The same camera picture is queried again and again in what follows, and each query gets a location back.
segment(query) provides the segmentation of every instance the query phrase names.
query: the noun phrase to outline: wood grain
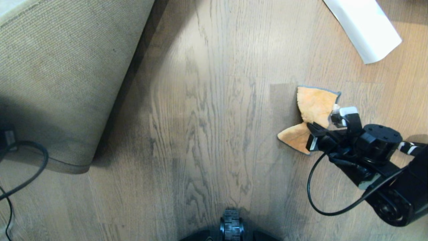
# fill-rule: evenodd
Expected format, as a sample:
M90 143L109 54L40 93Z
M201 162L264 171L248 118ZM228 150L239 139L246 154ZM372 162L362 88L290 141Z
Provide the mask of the wood grain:
M357 106L364 124L428 142L426 1L379 3L403 43L364 65L322 1L170 0L96 165L83 175L44 172L15 194L14 240L216 235L225 208L238 209L249 232L281 240L425 240L427 217L394 228L366 203L336 217L316 213L306 181L320 153L276 138L301 122L296 87L305 84L341 91L339 104ZM1 165L6 189L35 170ZM361 195L326 160L312 186L326 211ZM0 221L7 217L2 202Z

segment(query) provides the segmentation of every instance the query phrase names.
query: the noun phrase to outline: microfiber cloth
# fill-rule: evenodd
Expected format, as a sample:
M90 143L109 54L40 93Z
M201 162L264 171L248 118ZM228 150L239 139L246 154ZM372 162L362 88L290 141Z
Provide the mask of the microfiber cloth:
M311 132L306 124L316 122L327 128L329 125L328 117L333 110L334 104L339 100L340 94L340 92L316 87L297 87L297 105L301 112L303 123L281 131L278 134L278 139L297 151L309 155L310 152L306 149L306 143Z

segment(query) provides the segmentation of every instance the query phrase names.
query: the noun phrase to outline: white paper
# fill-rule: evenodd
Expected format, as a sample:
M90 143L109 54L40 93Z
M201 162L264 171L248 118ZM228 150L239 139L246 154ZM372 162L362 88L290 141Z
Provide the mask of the white paper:
M401 38L375 0L324 0L365 64L385 58Z

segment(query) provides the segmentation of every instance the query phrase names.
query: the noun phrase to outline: power cord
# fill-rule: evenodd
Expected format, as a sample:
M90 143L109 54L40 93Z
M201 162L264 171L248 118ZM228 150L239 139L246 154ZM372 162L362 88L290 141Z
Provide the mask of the power cord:
M344 208L342 210L339 210L337 212L327 213L327 212L323 212L323 211L319 210L315 206L315 204L312 202L312 198L311 198L311 179L312 179L312 174L314 173L314 170L317 167L318 163L327 155L327 153L329 153L329 152L324 152L318 158L318 160L315 162L314 166L312 167L311 172L309 173L308 185L307 185L309 203L315 209L315 211L317 211L318 213L320 213L322 215L325 215L325 216L336 216L336 215L345 213L345 212L353 209L354 207L356 207L357 205L359 205L362 201L366 200L372 193L376 192L379 188L381 188L385 183L387 183L388 181L390 181L391 179L395 178L396 176L398 176L399 174L401 174L403 172L403 169L400 169L400 170L394 172L389 177L385 178L385 180L383 180L382 182L380 182L378 185L376 185L375 187L373 187L372 189L370 189L368 192L366 192L365 194L363 194L360 197L360 199L358 199L357 201L355 201L353 204L347 206L346 208Z
M36 149L40 150L43 153L43 163L40 166L39 170L32 177L30 177L27 181L25 181L21 185L17 186L16 188L14 188L14 189L6 192L2 187L0 187L0 190L2 191L2 195L0 195L0 201L3 200L3 199L6 199L7 202L8 202L8 204L9 204L9 208L10 208L9 222L7 223L6 230L5 230L6 237L7 237L7 239L9 241L11 241L11 238L9 236L8 229L9 229L10 223L12 221L12 215L13 215L13 206L12 206L12 202L9 199L9 196L11 196L15 192L23 189L28 184L30 184L34 179L36 179L42 173L42 171L46 168L46 165L48 164L48 161L49 161L49 153L48 153L48 151L46 150L46 148L44 146L42 146L41 144L39 144L37 142L19 141L19 142L15 142L13 144L10 144L4 150L1 151L1 153L0 153L0 162L3 160L4 156L11 149L13 149L15 147L19 147L19 146L29 146L29 147L33 147L33 148L36 148Z

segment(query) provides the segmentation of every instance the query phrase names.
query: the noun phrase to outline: black wheel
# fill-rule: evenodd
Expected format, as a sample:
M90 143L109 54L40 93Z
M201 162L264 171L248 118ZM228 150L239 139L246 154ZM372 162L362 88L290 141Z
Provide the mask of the black wheel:
M222 241L243 241L244 222L236 210L225 210L220 218Z

